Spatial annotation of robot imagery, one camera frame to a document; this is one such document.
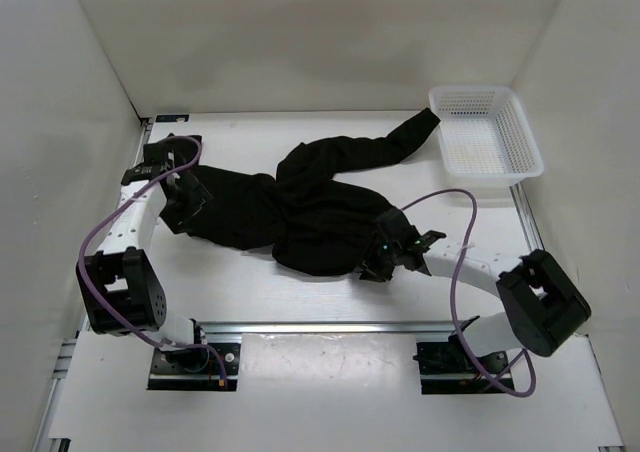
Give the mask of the black trousers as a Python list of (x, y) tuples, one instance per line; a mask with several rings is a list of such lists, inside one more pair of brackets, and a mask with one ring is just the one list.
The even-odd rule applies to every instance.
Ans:
[(268, 247), (276, 262), (312, 276), (354, 272), (373, 242), (376, 218), (393, 206), (335, 175), (397, 165), (439, 123), (425, 108), (383, 137), (301, 143), (273, 176), (196, 165), (192, 172), (213, 200), (182, 233), (238, 250)]

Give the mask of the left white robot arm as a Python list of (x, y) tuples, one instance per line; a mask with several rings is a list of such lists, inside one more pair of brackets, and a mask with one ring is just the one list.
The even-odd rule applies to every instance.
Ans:
[(159, 350), (175, 351), (188, 372), (208, 364), (205, 333), (196, 320), (169, 309), (148, 251), (158, 222), (182, 233), (210, 201), (192, 172), (201, 152), (198, 136), (145, 145), (141, 162), (124, 172), (116, 210), (84, 239), (76, 264), (95, 333), (134, 335)]

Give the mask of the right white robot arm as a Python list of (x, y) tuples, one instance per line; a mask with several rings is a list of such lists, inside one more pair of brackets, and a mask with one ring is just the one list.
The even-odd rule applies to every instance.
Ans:
[(501, 312), (468, 319), (454, 334), (449, 359), (464, 372), (494, 352), (523, 348), (549, 357), (592, 315), (548, 252), (508, 256), (464, 246), (439, 231), (419, 233), (403, 212), (393, 209), (376, 220), (374, 242), (358, 271), (363, 280), (387, 282), (397, 267), (461, 282), (501, 301)]

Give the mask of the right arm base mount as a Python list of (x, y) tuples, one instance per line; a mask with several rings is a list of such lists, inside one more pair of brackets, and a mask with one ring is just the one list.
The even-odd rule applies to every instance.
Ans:
[(460, 345), (449, 341), (454, 330), (431, 329), (413, 333), (413, 360), (418, 365), (423, 396), (503, 394), (478, 370)]

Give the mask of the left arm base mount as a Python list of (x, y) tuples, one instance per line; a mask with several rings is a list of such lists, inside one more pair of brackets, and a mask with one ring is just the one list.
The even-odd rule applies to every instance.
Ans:
[(240, 335), (212, 335), (209, 344), (222, 359), (226, 382), (222, 384), (220, 364), (208, 350), (164, 352), (155, 350), (150, 363), (147, 389), (151, 391), (235, 392), (241, 363)]

